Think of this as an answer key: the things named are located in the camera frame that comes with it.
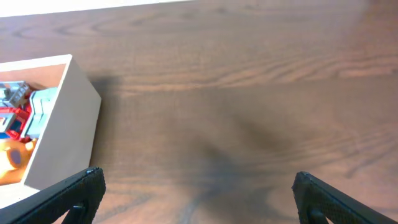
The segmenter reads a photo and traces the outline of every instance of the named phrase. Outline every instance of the wooden table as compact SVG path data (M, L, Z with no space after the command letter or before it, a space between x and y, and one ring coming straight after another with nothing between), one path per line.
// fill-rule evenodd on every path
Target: wooden table
M60 54L103 99L95 223L298 223L300 170L398 219L397 1L0 19L0 62Z

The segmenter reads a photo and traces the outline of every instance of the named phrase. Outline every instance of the white box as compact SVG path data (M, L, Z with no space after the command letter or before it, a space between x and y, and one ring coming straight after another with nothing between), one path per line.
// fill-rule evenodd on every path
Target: white box
M55 103L19 183L0 186L0 208L88 167L101 97L72 55L0 63L0 81L58 87Z

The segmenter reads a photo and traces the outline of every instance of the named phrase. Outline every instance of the orange toy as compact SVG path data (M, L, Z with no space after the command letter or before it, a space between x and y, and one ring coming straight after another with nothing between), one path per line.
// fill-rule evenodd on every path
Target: orange toy
M22 143L16 140L0 142L0 185L21 181L37 139Z

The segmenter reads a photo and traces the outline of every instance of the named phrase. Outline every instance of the toy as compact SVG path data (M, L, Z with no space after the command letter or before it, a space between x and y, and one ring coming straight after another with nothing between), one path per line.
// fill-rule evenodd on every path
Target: toy
M24 81L0 82L0 185L21 181L56 93Z

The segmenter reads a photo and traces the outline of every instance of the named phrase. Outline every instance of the white wall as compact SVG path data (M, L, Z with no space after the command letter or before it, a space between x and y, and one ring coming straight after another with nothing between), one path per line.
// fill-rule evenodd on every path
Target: white wall
M0 0L0 17L136 6L184 0Z

